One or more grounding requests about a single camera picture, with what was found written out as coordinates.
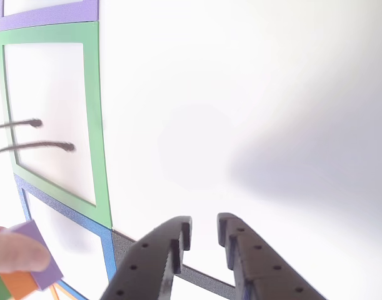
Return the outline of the person's hand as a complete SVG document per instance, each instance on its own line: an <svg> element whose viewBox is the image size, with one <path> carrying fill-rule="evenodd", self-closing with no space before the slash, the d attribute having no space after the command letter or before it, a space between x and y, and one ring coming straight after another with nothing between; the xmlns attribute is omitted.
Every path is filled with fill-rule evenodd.
<svg viewBox="0 0 382 300"><path fill-rule="evenodd" d="M0 273L40 272L50 261L48 249L40 242L0 226Z"/></svg>

